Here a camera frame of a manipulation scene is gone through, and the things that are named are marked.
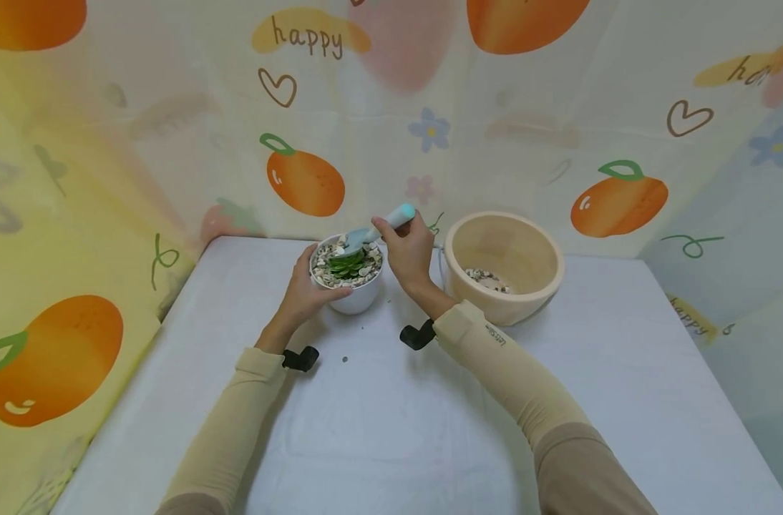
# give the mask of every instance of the small trowel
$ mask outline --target small trowel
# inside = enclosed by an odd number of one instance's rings
[[[412,220],[415,215],[414,206],[410,204],[403,204],[396,210],[392,211],[386,217],[383,217],[389,224],[397,229],[404,223]],[[337,258],[345,257],[347,255],[357,254],[363,249],[364,243],[374,242],[377,238],[380,238],[380,232],[375,227],[364,227],[362,229],[354,229],[345,235],[345,252],[338,255]]]

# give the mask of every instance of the succulent plant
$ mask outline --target succulent plant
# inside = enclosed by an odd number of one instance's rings
[[[333,255],[329,258],[329,273],[339,280],[360,276],[360,269],[369,266],[366,253],[360,249],[352,255]]]

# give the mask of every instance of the beige sleeve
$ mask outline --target beige sleeve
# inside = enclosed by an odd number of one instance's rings
[[[544,514],[656,513],[560,381],[481,310],[458,304],[434,331],[526,435]]]
[[[228,515],[268,408],[287,370],[283,356],[246,348],[171,479],[157,515]]]

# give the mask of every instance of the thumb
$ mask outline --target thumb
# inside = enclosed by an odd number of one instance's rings
[[[333,290],[326,290],[323,292],[322,298],[327,303],[333,302],[333,300],[339,300],[349,297],[351,295],[351,288],[335,288]]]
[[[380,217],[373,217],[371,219],[371,223],[374,224],[374,227],[377,228],[377,231],[379,231],[383,239],[386,240],[386,244],[392,243],[394,240],[399,238],[397,233],[394,232],[394,229],[392,229],[391,225],[386,220],[383,220]]]

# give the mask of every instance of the black wrist strap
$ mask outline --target black wrist strap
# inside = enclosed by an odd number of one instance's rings
[[[283,351],[283,368],[290,368],[292,370],[300,370],[300,372],[308,372],[311,367],[316,363],[317,358],[320,357],[320,353],[314,347],[305,347],[303,352],[295,353],[292,351]]]
[[[419,330],[412,325],[407,325],[400,332],[400,341],[414,350],[420,350],[434,340],[435,334],[432,325],[434,325],[432,319],[426,320]]]

